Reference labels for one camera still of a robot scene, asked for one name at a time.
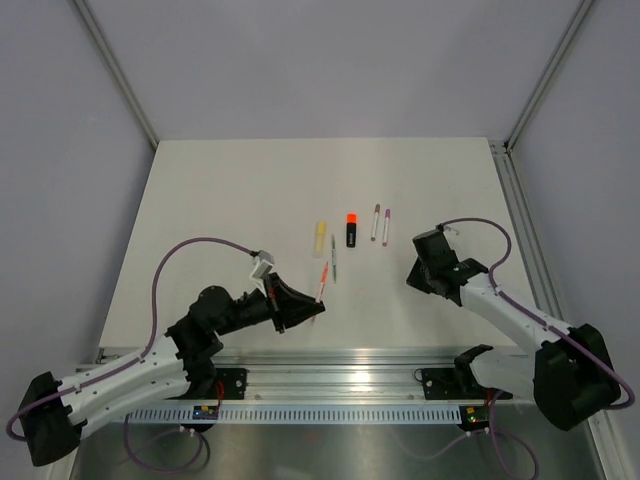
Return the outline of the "orange thin pen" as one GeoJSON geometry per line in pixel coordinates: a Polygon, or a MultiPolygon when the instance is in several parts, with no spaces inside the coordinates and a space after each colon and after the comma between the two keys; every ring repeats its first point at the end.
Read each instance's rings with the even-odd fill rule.
{"type": "MultiPolygon", "coordinates": [[[[328,274],[329,274],[329,261],[327,260],[322,270],[322,275],[321,275],[318,291],[315,298],[316,303],[322,303],[322,297],[323,297],[325,286],[327,283],[328,274]]],[[[316,317],[317,317],[317,314],[311,318],[311,324],[315,323],[316,317]]]]}

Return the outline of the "green white pen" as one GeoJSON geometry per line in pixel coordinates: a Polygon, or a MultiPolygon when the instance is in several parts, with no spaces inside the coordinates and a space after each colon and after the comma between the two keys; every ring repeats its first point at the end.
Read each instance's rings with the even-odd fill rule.
{"type": "Polygon", "coordinates": [[[337,242],[335,235],[331,235],[331,272],[332,272],[332,281],[333,283],[337,283],[337,242]]]}

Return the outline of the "purple white pen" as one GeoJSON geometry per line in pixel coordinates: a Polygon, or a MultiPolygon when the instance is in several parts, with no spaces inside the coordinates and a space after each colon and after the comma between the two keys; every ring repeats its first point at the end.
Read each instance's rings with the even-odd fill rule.
{"type": "Polygon", "coordinates": [[[391,218],[391,210],[387,208],[384,213],[384,221],[383,221],[383,231],[382,231],[382,246],[388,246],[388,237],[389,237],[389,224],[391,218]]]}

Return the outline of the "yellow highlighter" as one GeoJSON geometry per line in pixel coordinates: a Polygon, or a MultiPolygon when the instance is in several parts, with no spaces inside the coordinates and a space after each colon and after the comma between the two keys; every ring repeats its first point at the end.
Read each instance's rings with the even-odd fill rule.
{"type": "Polygon", "coordinates": [[[313,248],[315,258],[321,258],[324,255],[326,230],[327,223],[325,220],[320,220],[316,223],[313,248]]]}

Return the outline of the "brown capped white pen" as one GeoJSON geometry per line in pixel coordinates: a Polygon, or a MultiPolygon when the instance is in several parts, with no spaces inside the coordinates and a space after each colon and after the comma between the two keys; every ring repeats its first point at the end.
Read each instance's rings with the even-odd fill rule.
{"type": "Polygon", "coordinates": [[[380,212],[381,212],[381,205],[378,203],[374,207],[374,213],[372,216],[372,226],[371,226],[371,233],[370,233],[370,240],[372,242],[375,242],[377,238],[380,212]]]}

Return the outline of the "black orange highlighter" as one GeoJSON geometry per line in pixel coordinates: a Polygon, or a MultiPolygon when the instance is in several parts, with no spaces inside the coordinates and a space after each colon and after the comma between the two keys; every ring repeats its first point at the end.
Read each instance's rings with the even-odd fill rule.
{"type": "Polygon", "coordinates": [[[357,242],[357,231],[358,231],[358,217],[354,212],[349,212],[346,215],[346,233],[345,233],[345,243],[347,248],[354,248],[357,242]]]}

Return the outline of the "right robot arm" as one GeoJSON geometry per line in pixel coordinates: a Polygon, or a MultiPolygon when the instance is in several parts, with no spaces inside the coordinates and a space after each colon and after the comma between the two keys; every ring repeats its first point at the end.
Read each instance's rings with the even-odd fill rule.
{"type": "Polygon", "coordinates": [[[453,363],[456,389],[466,396],[504,391],[536,404],[556,428],[568,431],[622,394],[601,333],[589,324],[573,327],[511,297],[489,268],[461,260],[443,226],[412,240],[417,258],[408,286],[437,295],[481,318],[506,335],[523,356],[506,355],[481,344],[453,363]]]}

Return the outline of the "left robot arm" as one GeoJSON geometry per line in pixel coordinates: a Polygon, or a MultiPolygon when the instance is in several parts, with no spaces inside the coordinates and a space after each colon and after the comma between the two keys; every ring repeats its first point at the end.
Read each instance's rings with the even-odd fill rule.
{"type": "Polygon", "coordinates": [[[207,287],[150,346],[63,379],[51,372],[34,377],[17,412],[18,437],[34,466],[54,463],[82,439],[147,404],[208,396],[216,385],[213,357],[223,348],[221,336],[262,322],[283,333],[324,310],[322,302],[275,273],[264,287],[237,299],[221,286],[207,287]]]}

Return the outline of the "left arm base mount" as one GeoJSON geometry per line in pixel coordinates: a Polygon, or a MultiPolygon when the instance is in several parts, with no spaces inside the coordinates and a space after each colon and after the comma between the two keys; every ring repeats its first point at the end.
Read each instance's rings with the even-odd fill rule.
{"type": "Polygon", "coordinates": [[[203,386],[194,387],[190,398],[216,400],[221,393],[224,401],[244,400],[249,370],[233,356],[218,354],[211,358],[211,362],[216,369],[214,379],[206,380],[203,386]]]}

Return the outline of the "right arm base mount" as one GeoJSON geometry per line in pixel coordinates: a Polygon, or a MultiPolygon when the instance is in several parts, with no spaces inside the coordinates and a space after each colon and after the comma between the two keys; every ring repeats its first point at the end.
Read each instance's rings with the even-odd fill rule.
{"type": "Polygon", "coordinates": [[[425,400],[483,400],[488,403],[497,390],[481,386],[472,375],[471,363],[493,347],[481,344],[454,358],[446,367],[424,367],[413,372],[425,400]]]}

